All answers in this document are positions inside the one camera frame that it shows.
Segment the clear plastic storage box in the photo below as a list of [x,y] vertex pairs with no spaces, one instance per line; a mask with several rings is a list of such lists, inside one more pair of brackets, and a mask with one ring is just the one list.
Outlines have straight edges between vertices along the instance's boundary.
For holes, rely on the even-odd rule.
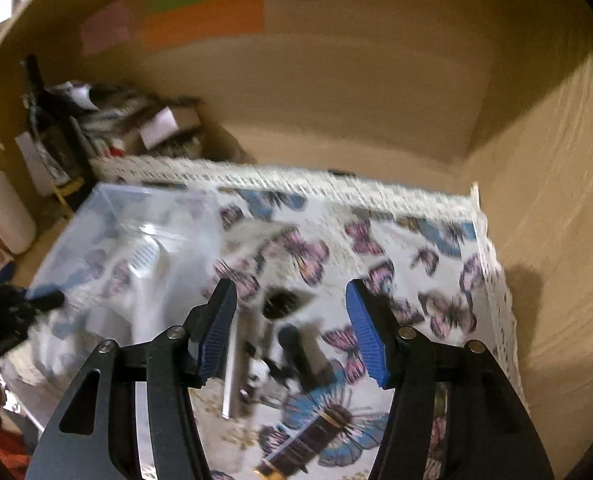
[[221,241],[213,191],[98,185],[34,276],[32,294],[57,288],[65,304],[32,329],[32,346],[127,344],[182,321],[210,287]]

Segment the white cylindrical candle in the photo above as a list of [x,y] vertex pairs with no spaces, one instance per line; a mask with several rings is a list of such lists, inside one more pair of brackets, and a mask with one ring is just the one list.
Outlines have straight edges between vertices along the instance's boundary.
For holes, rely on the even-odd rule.
[[7,175],[0,171],[0,240],[13,255],[34,243],[37,226]]

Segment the silver metal tube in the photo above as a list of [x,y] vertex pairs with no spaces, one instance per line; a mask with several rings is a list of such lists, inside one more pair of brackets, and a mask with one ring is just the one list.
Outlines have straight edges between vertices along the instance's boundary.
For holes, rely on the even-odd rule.
[[222,416],[230,420],[237,417],[239,399],[240,310],[234,312],[230,327],[225,365]]

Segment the butterfly print lace tablecloth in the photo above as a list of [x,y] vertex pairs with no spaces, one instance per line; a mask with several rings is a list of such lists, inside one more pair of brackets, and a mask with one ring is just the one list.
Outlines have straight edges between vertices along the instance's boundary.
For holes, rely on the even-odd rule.
[[[274,292],[290,292],[297,306],[286,316],[304,340],[321,388],[305,393],[261,392],[237,417],[222,416],[224,378],[192,391],[212,475],[251,479],[264,452],[260,432],[295,434],[332,404],[353,421],[298,479],[363,479],[377,456],[392,393],[367,375],[345,308],[345,287],[362,278],[382,294],[398,321],[427,338],[459,346],[487,344],[513,385],[517,366],[512,300],[487,235],[476,194],[441,195],[322,171],[217,162],[163,162],[128,157],[96,163],[104,184],[144,188],[206,188],[215,192],[222,241],[208,298],[221,278],[237,286],[243,344],[257,346],[279,322],[263,318]],[[28,338],[2,362],[2,374],[39,428],[88,354],[101,340],[72,350],[36,350]]]

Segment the orange sticky note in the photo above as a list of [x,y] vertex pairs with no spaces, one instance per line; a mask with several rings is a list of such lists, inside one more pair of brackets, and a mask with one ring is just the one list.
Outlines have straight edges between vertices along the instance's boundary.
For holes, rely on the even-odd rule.
[[265,0],[205,0],[145,16],[140,36],[149,51],[190,42],[262,34]]

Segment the black clip microphone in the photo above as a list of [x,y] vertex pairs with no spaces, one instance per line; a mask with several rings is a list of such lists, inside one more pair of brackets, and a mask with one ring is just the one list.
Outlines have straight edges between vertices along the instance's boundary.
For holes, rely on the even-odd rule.
[[268,324],[268,332],[257,346],[246,345],[249,367],[246,373],[246,389],[257,396],[261,392],[276,389],[279,392],[308,392],[320,382],[306,354],[301,332],[294,325],[283,325],[278,334]]

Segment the white paper note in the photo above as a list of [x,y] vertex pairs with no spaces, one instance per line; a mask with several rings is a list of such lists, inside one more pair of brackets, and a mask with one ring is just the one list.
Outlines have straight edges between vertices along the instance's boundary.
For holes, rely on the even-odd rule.
[[51,177],[42,162],[32,136],[27,131],[24,131],[14,140],[21,152],[37,193],[42,197],[50,196],[54,192]]

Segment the pink sticky note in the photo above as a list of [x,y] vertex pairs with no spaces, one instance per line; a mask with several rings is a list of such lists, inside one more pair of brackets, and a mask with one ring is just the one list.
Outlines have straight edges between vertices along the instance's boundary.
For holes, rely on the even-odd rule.
[[125,0],[116,0],[80,25],[83,55],[94,55],[128,41],[132,20]]

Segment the small white cardboard box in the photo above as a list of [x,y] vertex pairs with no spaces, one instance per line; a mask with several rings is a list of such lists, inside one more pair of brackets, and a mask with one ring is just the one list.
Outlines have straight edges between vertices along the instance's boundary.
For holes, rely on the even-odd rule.
[[167,106],[147,120],[139,128],[139,134],[144,148],[150,151],[179,132],[200,125],[201,119],[193,107]]

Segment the white facial brush device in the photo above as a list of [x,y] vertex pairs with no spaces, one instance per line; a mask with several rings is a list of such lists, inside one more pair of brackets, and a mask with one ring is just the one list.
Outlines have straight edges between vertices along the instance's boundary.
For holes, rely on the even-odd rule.
[[170,255],[151,235],[137,238],[128,248],[90,292],[84,329],[97,339],[141,344],[164,330]]

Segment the black gold cosmetic box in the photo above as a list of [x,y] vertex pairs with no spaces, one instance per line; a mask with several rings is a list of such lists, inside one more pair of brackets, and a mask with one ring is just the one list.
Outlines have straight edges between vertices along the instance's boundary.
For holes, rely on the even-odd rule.
[[292,436],[278,427],[264,427],[260,432],[264,457],[255,472],[262,479],[287,479],[298,471],[306,472],[306,466],[352,421],[347,408],[332,404]]

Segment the stack of books and papers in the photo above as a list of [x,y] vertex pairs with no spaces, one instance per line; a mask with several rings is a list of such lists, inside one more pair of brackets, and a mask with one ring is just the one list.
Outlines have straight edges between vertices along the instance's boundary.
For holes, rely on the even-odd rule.
[[67,81],[50,92],[65,98],[80,141],[90,159],[125,156],[163,156],[197,159],[203,152],[203,126],[185,130],[148,151],[139,128],[167,106],[193,107],[201,101],[192,96],[163,98],[134,87]]

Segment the dark wine bottle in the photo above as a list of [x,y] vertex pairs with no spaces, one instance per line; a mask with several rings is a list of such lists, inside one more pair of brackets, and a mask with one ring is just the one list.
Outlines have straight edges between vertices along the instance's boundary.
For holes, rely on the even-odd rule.
[[45,86],[34,54],[22,61],[28,82],[31,134],[42,161],[65,203],[76,211],[97,183],[65,98]]

